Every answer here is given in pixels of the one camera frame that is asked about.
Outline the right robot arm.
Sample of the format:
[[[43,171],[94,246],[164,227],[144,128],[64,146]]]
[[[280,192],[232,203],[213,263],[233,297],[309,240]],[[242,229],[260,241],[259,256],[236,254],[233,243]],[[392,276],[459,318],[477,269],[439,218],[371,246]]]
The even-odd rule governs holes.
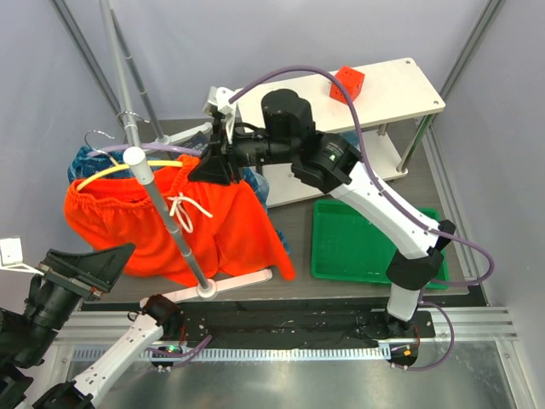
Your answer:
[[[233,96],[224,87],[210,89],[204,111],[213,118],[212,136],[189,180],[229,186],[241,180],[244,167],[289,164],[303,184],[349,205],[396,247],[380,323],[391,335],[406,335],[416,324],[421,291],[437,275],[455,225],[436,222],[407,204],[363,163],[357,148],[338,134],[317,130],[310,103],[295,91],[278,89],[261,99],[265,126],[254,133],[236,130]]]

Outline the yellow clothes hanger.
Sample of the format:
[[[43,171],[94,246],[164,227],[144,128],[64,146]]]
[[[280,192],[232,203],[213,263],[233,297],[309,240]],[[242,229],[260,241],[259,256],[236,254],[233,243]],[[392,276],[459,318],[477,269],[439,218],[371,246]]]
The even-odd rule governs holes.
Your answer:
[[[148,160],[147,164],[150,167],[173,167],[173,168],[182,168],[183,163],[175,160]],[[86,188],[89,184],[93,183],[94,181],[103,178],[105,176],[109,176],[111,174],[118,173],[120,171],[124,170],[131,170],[131,167],[128,164],[118,164],[114,165],[108,169],[101,170],[92,176],[84,179],[82,182],[79,183],[79,185],[76,187],[76,190],[78,192],[82,191],[84,188]]]

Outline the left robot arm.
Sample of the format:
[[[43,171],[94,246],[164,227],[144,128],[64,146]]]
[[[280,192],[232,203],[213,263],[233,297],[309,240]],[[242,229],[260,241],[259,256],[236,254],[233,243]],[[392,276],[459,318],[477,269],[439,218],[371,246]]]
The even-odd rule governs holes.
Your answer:
[[[22,262],[18,239],[2,240],[1,268],[33,275],[24,312],[1,311],[3,408],[96,408],[147,348],[180,333],[181,310],[163,295],[142,301],[126,323],[110,315],[78,312],[82,302],[112,290],[134,251],[131,243],[83,254],[50,250],[32,268]],[[23,371],[42,365],[50,347],[98,343],[110,348],[87,370],[56,384],[35,403],[27,400],[33,379]]]

